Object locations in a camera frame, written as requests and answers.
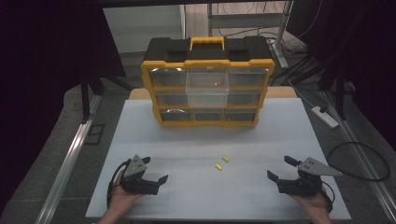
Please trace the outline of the dark curtain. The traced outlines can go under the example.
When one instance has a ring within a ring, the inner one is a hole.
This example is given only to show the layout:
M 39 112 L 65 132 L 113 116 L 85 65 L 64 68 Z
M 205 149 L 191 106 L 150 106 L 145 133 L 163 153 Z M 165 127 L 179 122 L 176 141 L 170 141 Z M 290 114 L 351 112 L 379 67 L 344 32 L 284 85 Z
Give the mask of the dark curtain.
M 83 75 L 121 77 L 98 0 L 0 0 L 0 213 Z
M 361 113 L 396 150 L 396 0 L 293 0 L 287 31 L 340 66 Z

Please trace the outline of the set of small organizer drawers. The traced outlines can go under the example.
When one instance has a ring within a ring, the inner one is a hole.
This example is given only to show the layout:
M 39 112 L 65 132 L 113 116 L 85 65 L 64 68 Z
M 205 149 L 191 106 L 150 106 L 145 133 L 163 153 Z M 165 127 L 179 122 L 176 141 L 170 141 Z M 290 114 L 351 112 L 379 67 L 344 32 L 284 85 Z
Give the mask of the set of small organizer drawers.
M 153 68 L 149 71 L 159 120 L 190 125 L 220 125 L 254 121 L 262 101 L 265 67 L 227 68 L 229 95 L 225 107 L 189 107 L 187 68 Z

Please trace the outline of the metal floor rail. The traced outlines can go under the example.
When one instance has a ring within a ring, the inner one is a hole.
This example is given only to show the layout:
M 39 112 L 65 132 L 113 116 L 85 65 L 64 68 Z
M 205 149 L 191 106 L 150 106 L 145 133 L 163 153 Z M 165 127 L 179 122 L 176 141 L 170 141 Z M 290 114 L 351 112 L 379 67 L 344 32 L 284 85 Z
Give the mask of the metal floor rail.
M 92 120 L 101 100 L 102 96 L 100 95 L 94 95 L 92 97 L 92 100 L 89 104 L 89 116 L 86 121 L 78 126 L 77 133 L 75 134 L 73 141 L 65 155 L 64 161 L 58 174 L 56 175 L 55 180 L 53 181 L 49 194 L 35 220 L 35 224 L 51 223 L 64 193 L 65 187 L 77 162 L 78 155 L 92 126 Z
M 357 161 L 361 171 L 367 178 L 379 178 L 379 174 L 375 171 L 374 165 L 369 161 L 369 157 L 363 151 L 363 147 L 357 144 L 358 139 L 352 132 L 350 125 L 346 119 L 342 119 L 336 110 L 334 99 L 327 91 L 320 91 L 320 95 L 328 104 L 328 110 L 334 116 L 334 119 L 339 123 L 339 129 L 344 138 L 351 142 L 350 146 L 352 154 Z M 378 199 L 383 211 L 385 212 L 390 224 L 396 224 L 396 200 L 391 195 L 385 181 L 371 181 L 370 186 Z

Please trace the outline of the person's left hand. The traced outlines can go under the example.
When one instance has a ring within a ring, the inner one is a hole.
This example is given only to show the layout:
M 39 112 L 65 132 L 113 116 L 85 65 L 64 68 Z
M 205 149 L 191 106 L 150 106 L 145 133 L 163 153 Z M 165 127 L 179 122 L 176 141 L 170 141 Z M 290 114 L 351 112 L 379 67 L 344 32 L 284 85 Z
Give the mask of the person's left hand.
M 120 178 L 121 173 L 118 173 L 118 176 L 111 186 L 110 191 L 110 202 L 108 206 L 108 210 L 115 214 L 124 214 L 128 212 L 134 203 L 143 197 L 143 194 L 132 194 L 130 192 L 125 191 L 120 186 Z

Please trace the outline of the light wooden board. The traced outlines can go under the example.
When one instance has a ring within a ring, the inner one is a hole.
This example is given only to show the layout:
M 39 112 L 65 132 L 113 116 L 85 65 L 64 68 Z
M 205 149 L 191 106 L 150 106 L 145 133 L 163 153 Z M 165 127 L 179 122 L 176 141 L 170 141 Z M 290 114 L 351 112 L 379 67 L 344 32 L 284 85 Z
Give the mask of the light wooden board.
M 296 98 L 296 91 L 288 86 L 268 87 L 266 97 L 274 98 Z M 149 92 L 146 89 L 134 89 L 131 91 L 130 100 L 150 100 Z

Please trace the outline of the person's right hand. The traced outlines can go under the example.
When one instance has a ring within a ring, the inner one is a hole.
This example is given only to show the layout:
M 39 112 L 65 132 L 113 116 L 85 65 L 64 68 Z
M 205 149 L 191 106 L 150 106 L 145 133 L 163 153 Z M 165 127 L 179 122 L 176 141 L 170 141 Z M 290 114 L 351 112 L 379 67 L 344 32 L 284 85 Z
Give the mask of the person's right hand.
M 297 195 L 291 195 L 303 209 L 304 212 L 310 218 L 311 216 L 328 214 L 327 202 L 321 195 L 316 195 L 312 197 L 301 197 Z

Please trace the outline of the clear plastic drawer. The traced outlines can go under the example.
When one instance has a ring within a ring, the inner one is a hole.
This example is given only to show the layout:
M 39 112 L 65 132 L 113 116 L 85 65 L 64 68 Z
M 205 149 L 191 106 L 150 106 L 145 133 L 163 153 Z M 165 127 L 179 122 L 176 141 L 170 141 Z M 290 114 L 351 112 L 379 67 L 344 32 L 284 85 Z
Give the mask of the clear plastic drawer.
M 187 70 L 189 107 L 225 107 L 229 95 L 229 73 L 224 67 L 195 67 Z

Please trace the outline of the white power strip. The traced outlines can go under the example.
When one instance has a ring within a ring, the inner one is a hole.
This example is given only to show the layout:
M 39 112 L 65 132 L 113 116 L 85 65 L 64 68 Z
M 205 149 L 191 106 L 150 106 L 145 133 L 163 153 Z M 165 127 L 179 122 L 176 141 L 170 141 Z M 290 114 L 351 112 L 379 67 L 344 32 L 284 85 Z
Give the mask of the white power strip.
M 311 111 L 323 121 L 329 128 L 333 129 L 339 126 L 339 123 L 333 119 L 327 112 L 321 112 L 319 106 L 315 106 Z

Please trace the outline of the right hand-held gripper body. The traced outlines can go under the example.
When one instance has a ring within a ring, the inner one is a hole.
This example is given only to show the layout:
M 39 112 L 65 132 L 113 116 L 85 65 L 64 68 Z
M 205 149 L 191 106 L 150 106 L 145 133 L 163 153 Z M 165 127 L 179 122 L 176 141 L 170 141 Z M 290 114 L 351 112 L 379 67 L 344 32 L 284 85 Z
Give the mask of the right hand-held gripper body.
M 342 173 L 336 169 L 308 157 L 296 167 L 298 178 L 295 180 L 278 179 L 276 183 L 280 193 L 311 197 L 317 195 L 322 188 L 321 177 L 340 176 Z

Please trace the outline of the yellow and black organizer cabinet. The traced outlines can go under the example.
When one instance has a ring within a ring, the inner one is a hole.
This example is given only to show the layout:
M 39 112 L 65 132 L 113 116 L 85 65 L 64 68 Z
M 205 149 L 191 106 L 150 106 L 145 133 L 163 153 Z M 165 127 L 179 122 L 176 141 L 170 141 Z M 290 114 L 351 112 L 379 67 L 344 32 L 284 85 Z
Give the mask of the yellow and black organizer cabinet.
M 141 63 L 142 78 L 146 90 L 152 101 L 154 118 L 162 126 L 222 126 L 241 127 L 254 126 L 259 121 L 259 114 L 263 107 L 267 93 L 269 77 L 274 73 L 276 63 L 271 55 L 266 39 L 263 36 L 245 36 L 242 38 L 223 37 L 225 50 L 220 45 L 206 44 L 197 45 L 190 50 L 191 37 L 187 39 L 171 39 L 158 37 L 150 40 L 148 49 Z M 253 122 L 227 122 L 220 125 L 190 125 L 185 122 L 164 123 L 159 120 L 159 113 L 155 102 L 154 91 L 149 77 L 149 71 L 153 68 L 195 68 L 195 67 L 265 67 L 269 70 L 264 81 L 264 90 L 260 107 L 257 110 Z

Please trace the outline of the black stand legs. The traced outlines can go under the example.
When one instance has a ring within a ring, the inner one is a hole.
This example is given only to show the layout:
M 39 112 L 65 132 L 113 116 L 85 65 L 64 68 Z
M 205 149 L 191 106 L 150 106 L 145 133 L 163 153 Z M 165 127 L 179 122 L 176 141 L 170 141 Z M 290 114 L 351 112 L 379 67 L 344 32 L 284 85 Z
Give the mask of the black stand legs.
M 101 77 L 113 82 L 127 91 L 132 91 L 133 86 L 122 81 L 118 77 L 109 74 L 94 75 L 83 72 L 80 76 L 81 98 L 82 98 L 82 123 L 85 124 L 91 116 L 89 89 L 92 89 L 94 95 L 103 95 L 105 87 L 101 81 Z
M 341 120 L 346 119 L 344 112 L 345 94 L 347 93 L 346 82 L 346 72 L 340 66 L 327 67 L 318 82 L 318 87 L 322 91 L 328 91 L 331 85 L 335 84 L 335 110 Z

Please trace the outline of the grey metal stand leg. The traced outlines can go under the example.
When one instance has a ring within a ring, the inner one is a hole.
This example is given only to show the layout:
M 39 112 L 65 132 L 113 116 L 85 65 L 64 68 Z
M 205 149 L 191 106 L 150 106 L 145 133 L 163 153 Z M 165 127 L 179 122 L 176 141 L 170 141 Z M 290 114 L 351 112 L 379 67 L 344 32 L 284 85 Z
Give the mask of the grey metal stand leg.
M 286 26 L 287 26 L 287 23 L 289 20 L 291 6 L 292 6 L 292 0 L 286 0 L 285 5 L 282 9 L 282 12 L 280 13 L 280 24 L 278 27 L 276 41 L 272 45 L 274 53 L 276 54 L 276 58 L 279 63 L 279 66 L 282 69 L 287 69 L 289 67 L 289 65 L 286 61 L 286 58 L 284 56 L 283 49 L 282 49 L 282 40 L 283 40 L 283 35 L 284 35 Z

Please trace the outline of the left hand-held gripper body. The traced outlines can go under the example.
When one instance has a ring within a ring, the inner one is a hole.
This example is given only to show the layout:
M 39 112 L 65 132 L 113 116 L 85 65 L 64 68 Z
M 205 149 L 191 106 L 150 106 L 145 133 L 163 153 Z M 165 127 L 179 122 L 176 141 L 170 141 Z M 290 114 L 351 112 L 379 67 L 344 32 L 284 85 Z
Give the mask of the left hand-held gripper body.
M 138 155 L 128 159 L 125 162 L 125 169 L 121 172 L 121 187 L 132 194 L 157 195 L 160 184 L 143 178 L 147 169 L 147 165 Z

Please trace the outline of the black rectangular floor frame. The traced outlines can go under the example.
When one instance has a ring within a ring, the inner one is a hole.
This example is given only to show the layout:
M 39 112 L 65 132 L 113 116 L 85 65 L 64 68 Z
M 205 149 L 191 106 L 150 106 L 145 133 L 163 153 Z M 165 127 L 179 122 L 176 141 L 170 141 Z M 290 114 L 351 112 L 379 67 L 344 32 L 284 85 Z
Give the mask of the black rectangular floor frame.
M 104 134 L 105 124 L 94 124 L 89 129 L 84 144 L 87 146 L 97 146 L 100 144 Z

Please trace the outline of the grey metal table frame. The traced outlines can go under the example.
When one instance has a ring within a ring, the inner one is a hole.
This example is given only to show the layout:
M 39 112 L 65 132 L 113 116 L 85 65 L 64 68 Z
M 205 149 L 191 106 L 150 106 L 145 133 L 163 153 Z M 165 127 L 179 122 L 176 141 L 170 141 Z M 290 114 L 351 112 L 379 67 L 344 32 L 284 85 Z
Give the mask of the grey metal table frame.
M 207 4 L 208 35 L 212 36 L 214 29 L 277 28 L 277 36 L 282 37 L 288 22 L 291 5 L 291 1 L 286 1 L 281 12 L 219 14 L 214 13 L 212 4 Z

